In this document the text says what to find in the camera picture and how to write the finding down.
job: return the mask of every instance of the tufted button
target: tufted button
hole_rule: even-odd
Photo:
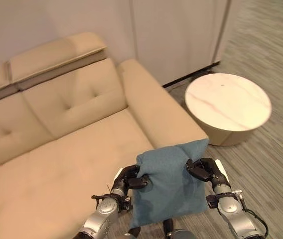
[[[7,136],[7,135],[10,135],[11,133],[12,133],[12,131],[10,131],[10,130],[3,130],[2,131],[2,133],[3,133],[3,136]]]

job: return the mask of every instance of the sofa backrest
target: sofa backrest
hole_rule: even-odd
[[[0,165],[125,107],[115,66],[93,33],[15,56],[0,64]]]

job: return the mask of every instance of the marble tabletop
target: marble tabletop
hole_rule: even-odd
[[[258,85],[224,73],[194,80],[186,90],[185,101],[196,118],[230,131],[255,129],[269,119],[272,111],[268,95]]]

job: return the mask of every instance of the sofa armrest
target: sofa armrest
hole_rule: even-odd
[[[129,109],[155,148],[208,138],[138,61],[124,61],[118,72]]]

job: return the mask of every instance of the sofa seat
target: sofa seat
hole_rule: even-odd
[[[0,166],[0,239],[71,238],[118,169],[153,149],[126,108]]]

